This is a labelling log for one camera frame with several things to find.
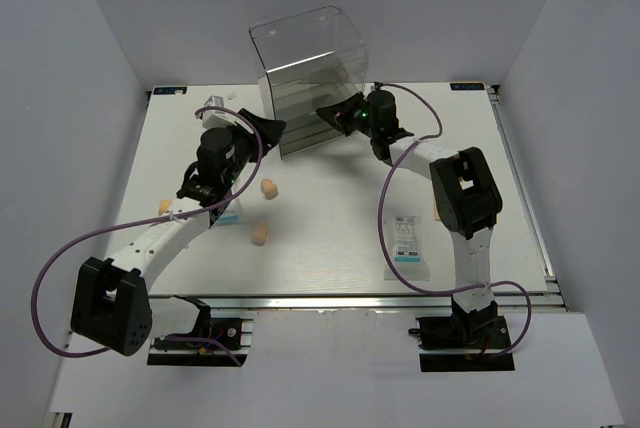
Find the clear acrylic drawer organizer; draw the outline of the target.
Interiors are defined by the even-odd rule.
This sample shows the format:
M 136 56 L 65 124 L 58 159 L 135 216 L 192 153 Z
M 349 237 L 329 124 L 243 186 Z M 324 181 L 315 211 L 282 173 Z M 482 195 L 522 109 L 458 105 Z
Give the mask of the clear acrylic drawer organizer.
M 257 23 L 249 29 L 267 117 L 283 120 L 280 156 L 340 136 L 317 114 L 364 89 L 368 48 L 338 6 L 327 5 Z

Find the cotton pad packet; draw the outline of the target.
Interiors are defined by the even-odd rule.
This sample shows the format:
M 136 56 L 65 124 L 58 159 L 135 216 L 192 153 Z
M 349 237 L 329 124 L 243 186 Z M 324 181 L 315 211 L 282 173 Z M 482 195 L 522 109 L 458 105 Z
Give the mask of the cotton pad packet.
M 419 215 L 385 215 L 385 246 L 393 265 L 407 281 L 429 281 L 431 272 L 422 247 Z
M 244 220 L 244 208 L 239 198 L 211 212 L 210 221 L 215 226 L 235 225 Z

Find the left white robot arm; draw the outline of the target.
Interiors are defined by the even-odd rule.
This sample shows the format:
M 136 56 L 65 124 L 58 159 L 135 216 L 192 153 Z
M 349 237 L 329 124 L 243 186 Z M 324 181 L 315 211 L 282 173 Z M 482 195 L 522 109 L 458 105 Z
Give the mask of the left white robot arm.
M 225 120 L 228 111 L 214 108 L 196 113 L 204 132 L 196 159 L 185 170 L 175 198 L 164 214 L 124 248 L 100 260 L 87 259 L 79 269 L 71 314 L 73 333 L 124 356 L 135 354 L 149 338 L 176 336 L 199 347 L 211 335 L 203 303 L 177 297 L 152 306 L 149 290 L 165 268 L 209 230 L 240 194 L 235 184 L 249 163 L 260 164 L 280 141 L 282 120 L 238 111 L 238 122 Z

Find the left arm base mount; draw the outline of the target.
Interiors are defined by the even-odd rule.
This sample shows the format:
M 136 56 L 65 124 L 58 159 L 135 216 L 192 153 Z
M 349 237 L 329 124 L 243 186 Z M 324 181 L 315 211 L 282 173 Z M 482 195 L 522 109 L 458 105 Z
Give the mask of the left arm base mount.
M 247 360 L 253 312 L 194 297 L 153 299 L 151 309 L 149 366 L 241 367 Z

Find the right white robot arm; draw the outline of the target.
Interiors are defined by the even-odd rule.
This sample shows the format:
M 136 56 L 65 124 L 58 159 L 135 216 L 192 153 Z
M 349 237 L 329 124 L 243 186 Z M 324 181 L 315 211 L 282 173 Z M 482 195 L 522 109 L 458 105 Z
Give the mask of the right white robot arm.
M 365 95 L 361 92 L 316 114 L 345 136 L 366 136 L 375 157 L 390 167 L 381 190 L 377 228 L 383 257 L 390 271 L 407 288 L 425 296 L 451 299 L 451 332 L 461 345 L 472 347 L 484 339 L 497 319 L 497 303 L 491 289 L 490 242 L 503 201 L 483 152 L 471 147 L 461 151 L 440 148 L 429 141 L 443 134 L 438 115 L 434 135 L 416 136 L 400 126 L 394 95 L 383 84 Z M 449 231 L 454 252 L 455 287 L 422 289 L 397 270 L 384 240 L 383 211 L 395 172 L 407 169 L 432 183 L 435 208 Z

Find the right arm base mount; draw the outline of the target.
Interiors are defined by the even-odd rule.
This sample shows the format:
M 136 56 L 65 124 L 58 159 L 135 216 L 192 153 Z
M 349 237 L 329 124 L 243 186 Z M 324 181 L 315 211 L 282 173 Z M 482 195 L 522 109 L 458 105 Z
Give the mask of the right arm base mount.
M 480 327 L 466 326 L 461 314 L 416 319 L 407 330 L 419 348 L 422 373 L 512 372 L 511 337 L 503 316 Z

